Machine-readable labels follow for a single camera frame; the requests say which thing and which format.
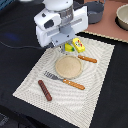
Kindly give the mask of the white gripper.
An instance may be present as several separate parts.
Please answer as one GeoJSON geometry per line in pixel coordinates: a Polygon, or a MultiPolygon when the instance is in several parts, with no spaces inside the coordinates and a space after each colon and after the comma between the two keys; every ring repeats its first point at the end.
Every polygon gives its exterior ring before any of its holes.
{"type": "Polygon", "coordinates": [[[66,42],[88,27],[87,7],[54,12],[43,9],[34,17],[36,35],[41,47],[57,47],[61,45],[61,53],[65,53],[66,42]]]}

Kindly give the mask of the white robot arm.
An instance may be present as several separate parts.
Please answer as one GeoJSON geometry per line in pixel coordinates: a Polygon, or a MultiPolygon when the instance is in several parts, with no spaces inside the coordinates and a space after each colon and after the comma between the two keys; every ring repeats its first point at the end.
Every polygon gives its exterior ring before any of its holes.
{"type": "Polygon", "coordinates": [[[44,0],[45,8],[34,17],[42,48],[58,47],[88,27],[87,7],[73,9],[73,0],[44,0]]]}

